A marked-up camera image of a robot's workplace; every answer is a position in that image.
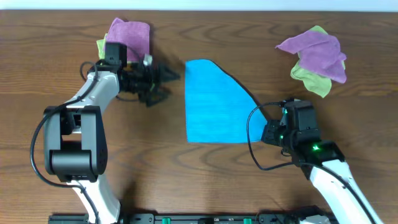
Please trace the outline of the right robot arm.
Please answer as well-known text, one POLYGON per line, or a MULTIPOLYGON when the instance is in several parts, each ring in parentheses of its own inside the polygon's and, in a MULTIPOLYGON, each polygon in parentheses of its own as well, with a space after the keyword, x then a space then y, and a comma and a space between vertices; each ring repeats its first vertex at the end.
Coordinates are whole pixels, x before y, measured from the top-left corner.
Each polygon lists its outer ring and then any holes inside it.
POLYGON ((321 139, 315 108, 309 101, 281 101, 264 104, 282 108, 282 118, 270 120, 261 141, 282 148, 291 162, 272 170, 295 165, 321 193, 338 223, 382 223, 360 188, 345 156, 330 140, 321 139))

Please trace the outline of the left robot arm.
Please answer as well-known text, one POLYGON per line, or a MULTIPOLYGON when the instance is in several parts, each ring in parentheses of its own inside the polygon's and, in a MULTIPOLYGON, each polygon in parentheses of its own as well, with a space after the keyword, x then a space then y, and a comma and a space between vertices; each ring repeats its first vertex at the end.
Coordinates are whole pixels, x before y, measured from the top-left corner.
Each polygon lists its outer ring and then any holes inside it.
POLYGON ((73 189, 88 214, 83 223, 118 223, 121 203, 105 177, 108 163, 103 113, 120 92, 138 95, 152 106, 167 97, 163 82, 180 75, 150 58, 128 63, 116 57, 92 63, 85 84, 75 96, 59 106, 49 106, 36 133, 44 133, 44 161, 56 187, 73 189))

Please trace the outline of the blue microfiber cloth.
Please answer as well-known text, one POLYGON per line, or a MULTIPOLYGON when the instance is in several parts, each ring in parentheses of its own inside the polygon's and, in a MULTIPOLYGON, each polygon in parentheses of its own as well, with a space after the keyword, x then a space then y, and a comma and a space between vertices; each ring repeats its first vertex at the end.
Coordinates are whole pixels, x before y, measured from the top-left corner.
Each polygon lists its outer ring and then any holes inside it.
POLYGON ((253 94, 208 59, 185 64, 187 141, 240 144, 261 140, 267 120, 253 94))

